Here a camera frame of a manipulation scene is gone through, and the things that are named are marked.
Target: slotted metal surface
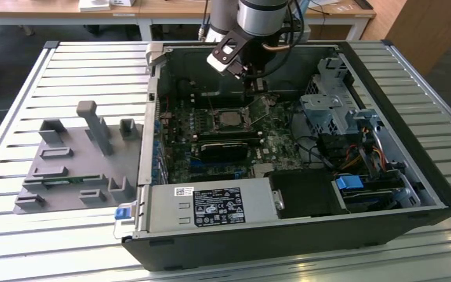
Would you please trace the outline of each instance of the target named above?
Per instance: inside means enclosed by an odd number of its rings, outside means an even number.
[[[385,246],[150,273],[114,238],[114,208],[12,214],[42,141],[36,131],[43,118],[84,126],[75,104],[86,98],[98,102],[108,124],[129,116],[143,122],[146,46],[64,42],[39,58],[0,129],[0,280],[451,281],[451,218]],[[357,42],[353,47],[451,183],[450,111],[382,43]],[[358,92],[372,106],[360,87]]]

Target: white label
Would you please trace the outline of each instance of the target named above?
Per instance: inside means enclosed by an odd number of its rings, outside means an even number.
[[[112,14],[114,16],[135,16],[135,14]]]
[[[193,196],[194,187],[175,187],[175,196]]]

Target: yellow wire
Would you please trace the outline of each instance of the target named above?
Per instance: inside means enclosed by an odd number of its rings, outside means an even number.
[[[356,159],[350,161],[350,163],[342,169],[348,169],[350,166],[356,165],[360,162],[361,158],[362,156],[356,157]]]
[[[385,156],[384,156],[382,152],[378,149],[374,149],[374,152],[380,154],[381,167],[382,167],[382,169],[386,170],[385,166],[382,165],[384,164],[382,160],[385,159]]]

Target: blue release latch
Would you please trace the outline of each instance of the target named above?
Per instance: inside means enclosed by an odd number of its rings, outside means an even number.
[[[131,219],[133,218],[133,208],[131,207],[119,207],[116,209],[115,219]]]
[[[339,179],[337,179],[337,186],[339,190],[362,189],[364,182],[358,175],[346,175],[346,176],[341,176]]]

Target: small white box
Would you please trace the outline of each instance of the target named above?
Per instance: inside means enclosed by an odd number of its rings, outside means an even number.
[[[79,0],[80,12],[111,10],[110,0]]]
[[[111,5],[131,7],[135,1],[137,0],[111,0]]]

